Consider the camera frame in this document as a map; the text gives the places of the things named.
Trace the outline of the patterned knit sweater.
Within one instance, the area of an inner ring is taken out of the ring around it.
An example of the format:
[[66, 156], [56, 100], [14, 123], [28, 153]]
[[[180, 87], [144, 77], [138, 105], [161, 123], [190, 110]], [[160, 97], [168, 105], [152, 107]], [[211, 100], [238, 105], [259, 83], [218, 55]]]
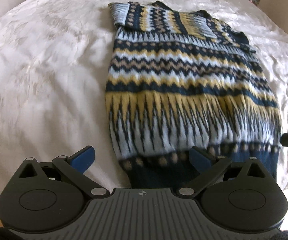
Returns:
[[110, 3], [117, 29], [105, 104], [133, 188], [177, 189], [198, 175], [192, 147], [277, 173], [278, 104], [242, 32], [207, 11]]

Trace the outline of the white satin bedspread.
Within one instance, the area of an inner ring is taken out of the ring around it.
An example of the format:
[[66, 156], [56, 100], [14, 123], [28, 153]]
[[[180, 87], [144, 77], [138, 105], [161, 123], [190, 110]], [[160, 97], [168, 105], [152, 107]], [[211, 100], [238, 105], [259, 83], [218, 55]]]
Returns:
[[248, 0], [26, 0], [0, 18], [0, 193], [25, 158], [50, 161], [87, 145], [96, 151], [89, 178], [130, 186], [105, 109], [116, 33], [108, 5], [155, 1], [205, 10], [245, 33], [288, 131], [288, 34]]

